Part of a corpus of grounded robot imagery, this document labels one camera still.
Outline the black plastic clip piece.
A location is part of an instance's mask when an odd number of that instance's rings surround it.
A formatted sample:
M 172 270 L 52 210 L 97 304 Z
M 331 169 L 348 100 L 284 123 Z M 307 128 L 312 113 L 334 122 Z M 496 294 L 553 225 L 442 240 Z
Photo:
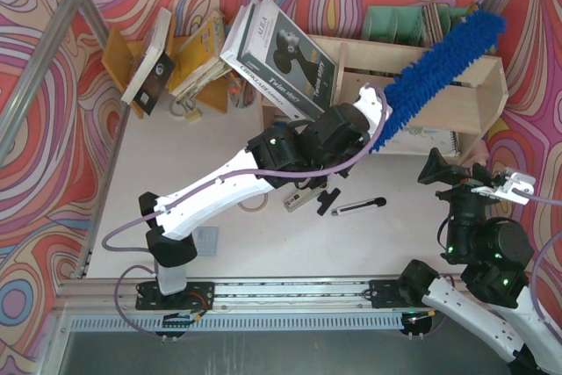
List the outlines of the black plastic clip piece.
M 320 206 L 317 209 L 317 214 L 320 216 L 324 216 L 327 210 L 331 205 L 333 205 L 340 194 L 341 190 L 339 188 L 334 188 L 332 191 L 322 191 L 321 194 L 317 197 L 317 201 L 320 203 Z

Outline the white black utility knife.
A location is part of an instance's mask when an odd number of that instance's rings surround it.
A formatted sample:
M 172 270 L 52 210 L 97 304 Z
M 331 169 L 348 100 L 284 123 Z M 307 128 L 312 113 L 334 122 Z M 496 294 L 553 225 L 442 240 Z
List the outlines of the white black utility knife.
M 356 203 L 347 204 L 344 206 L 338 206 L 331 210 L 332 216 L 343 216 L 346 214 L 361 212 L 363 209 L 369 207 L 382 207 L 387 203 L 384 197 L 377 197 L 372 199 L 367 199 L 359 201 Z

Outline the blue fluffy duster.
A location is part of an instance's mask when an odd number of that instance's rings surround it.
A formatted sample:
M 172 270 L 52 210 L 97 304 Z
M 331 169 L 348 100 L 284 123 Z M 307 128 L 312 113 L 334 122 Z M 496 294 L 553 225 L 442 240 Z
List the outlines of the blue fluffy duster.
M 387 106 L 393 111 L 370 151 L 378 152 L 439 91 L 485 55 L 505 31 L 505 18 L 488 11 L 474 11 L 418 61 L 406 66 L 384 88 Z

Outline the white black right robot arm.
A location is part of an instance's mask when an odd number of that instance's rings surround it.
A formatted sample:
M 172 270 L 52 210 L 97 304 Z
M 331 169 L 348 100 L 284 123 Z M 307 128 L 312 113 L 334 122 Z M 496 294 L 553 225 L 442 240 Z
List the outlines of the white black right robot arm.
M 411 306 L 422 303 L 454 320 L 514 374 L 559 374 L 561 329 L 540 305 L 526 273 L 534 255 L 529 237 L 515 220 L 486 216 L 486 208 L 501 201 L 527 204 L 535 178 L 510 168 L 491 174 L 478 163 L 467 169 L 432 148 L 418 181 L 450 187 L 436 193 L 449 205 L 441 256 L 450 265 L 464 265 L 461 279 L 471 295 L 414 259 L 398 279 L 400 296 Z

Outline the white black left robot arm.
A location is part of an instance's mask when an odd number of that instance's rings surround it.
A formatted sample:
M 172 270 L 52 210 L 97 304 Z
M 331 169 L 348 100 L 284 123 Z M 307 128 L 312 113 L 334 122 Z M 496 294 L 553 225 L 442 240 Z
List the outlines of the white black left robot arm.
M 349 159 L 373 140 L 380 118 L 377 100 L 336 105 L 302 131 L 295 125 L 269 127 L 229 162 L 181 191 L 143 193 L 140 213 L 148 220 L 146 239 L 160 293 L 185 290 L 187 265 L 198 255 L 195 228 L 244 199 L 285 184 L 348 174 Z

